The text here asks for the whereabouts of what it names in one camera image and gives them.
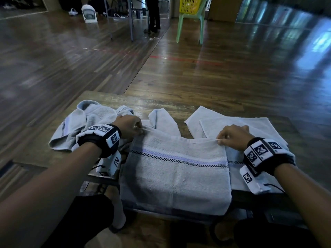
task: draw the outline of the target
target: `hand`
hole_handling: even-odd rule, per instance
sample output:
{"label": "hand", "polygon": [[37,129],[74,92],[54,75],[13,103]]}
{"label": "hand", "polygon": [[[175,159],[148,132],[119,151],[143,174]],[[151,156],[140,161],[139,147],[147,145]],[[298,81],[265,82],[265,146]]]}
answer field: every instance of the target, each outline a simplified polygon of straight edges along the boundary
{"label": "hand", "polygon": [[229,146],[235,150],[244,151],[247,148],[248,142],[255,136],[249,133],[249,127],[237,125],[225,126],[224,129],[217,135],[217,143],[219,145]]}
{"label": "hand", "polygon": [[143,125],[141,124],[141,120],[139,117],[131,116],[131,115],[125,115],[125,116],[117,116],[116,120],[112,122],[111,124],[117,126],[123,139],[133,139],[136,135],[139,135],[142,133]]}

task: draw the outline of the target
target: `yellow basket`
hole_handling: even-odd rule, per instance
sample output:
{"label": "yellow basket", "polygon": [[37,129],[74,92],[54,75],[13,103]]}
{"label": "yellow basket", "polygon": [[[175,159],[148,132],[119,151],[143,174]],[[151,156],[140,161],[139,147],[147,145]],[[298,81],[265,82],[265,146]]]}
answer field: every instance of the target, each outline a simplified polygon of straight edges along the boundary
{"label": "yellow basket", "polygon": [[200,7],[201,0],[180,0],[180,13],[195,15]]}

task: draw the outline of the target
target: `black cable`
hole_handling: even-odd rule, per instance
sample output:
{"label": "black cable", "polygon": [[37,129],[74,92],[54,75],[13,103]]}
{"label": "black cable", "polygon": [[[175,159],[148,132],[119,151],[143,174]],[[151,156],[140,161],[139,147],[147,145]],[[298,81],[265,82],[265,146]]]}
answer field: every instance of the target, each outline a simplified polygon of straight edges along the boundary
{"label": "black cable", "polygon": [[276,185],[274,185],[274,184],[271,184],[271,183],[264,183],[263,185],[265,185],[265,186],[269,186],[269,185],[271,185],[271,186],[276,187],[278,190],[281,190],[282,192],[284,192],[284,193],[286,194],[285,191],[283,191],[281,188],[279,188],[278,186],[276,186]]}
{"label": "black cable", "polygon": [[97,165],[97,166],[93,167],[93,168],[91,169],[91,171],[92,171],[93,169],[97,168],[97,167],[102,167],[102,168],[104,168],[105,166],[104,166],[104,165]]}

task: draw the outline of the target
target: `red floor line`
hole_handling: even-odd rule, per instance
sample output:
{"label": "red floor line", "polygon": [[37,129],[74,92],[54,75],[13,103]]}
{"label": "red floor line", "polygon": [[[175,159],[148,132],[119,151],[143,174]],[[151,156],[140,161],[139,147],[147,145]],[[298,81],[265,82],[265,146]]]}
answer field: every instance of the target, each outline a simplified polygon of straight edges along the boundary
{"label": "red floor line", "polygon": [[188,58],[174,58],[171,56],[164,57],[159,55],[150,55],[150,58],[159,58],[159,59],[166,59],[170,61],[180,61],[180,62],[191,62],[191,63],[200,63],[200,64],[207,64],[207,65],[214,65],[214,66],[224,66],[221,62],[212,62],[212,61],[203,61],[203,60],[193,60]]}

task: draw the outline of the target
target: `gray towel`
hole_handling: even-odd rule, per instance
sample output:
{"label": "gray towel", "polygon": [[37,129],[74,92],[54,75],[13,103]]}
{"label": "gray towel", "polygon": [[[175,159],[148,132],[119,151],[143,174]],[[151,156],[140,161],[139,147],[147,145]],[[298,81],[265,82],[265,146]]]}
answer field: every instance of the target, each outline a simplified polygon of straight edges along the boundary
{"label": "gray towel", "polygon": [[[215,138],[226,125],[248,125],[250,127],[250,132],[256,137],[274,139],[287,149],[287,142],[275,130],[268,118],[227,117],[203,106],[200,106],[185,121],[185,123],[187,124],[187,127],[194,138]],[[243,153],[229,147],[226,147],[225,149],[230,170],[231,189],[250,191],[239,172],[240,168],[244,165],[242,162],[244,158]],[[265,181],[265,183],[271,183],[281,188],[275,177],[265,172],[262,172],[259,175],[259,181]],[[274,187],[271,187],[268,192],[281,193],[280,190]]]}
{"label": "gray towel", "polygon": [[144,127],[121,167],[121,199],[152,208],[224,215],[231,202],[225,148]]}
{"label": "gray towel", "polygon": [[81,101],[77,105],[77,109],[68,115],[56,129],[48,143],[49,147],[53,150],[73,151],[78,133],[95,124],[112,123],[118,115],[133,115],[133,110],[125,105],[114,110],[96,101]]}

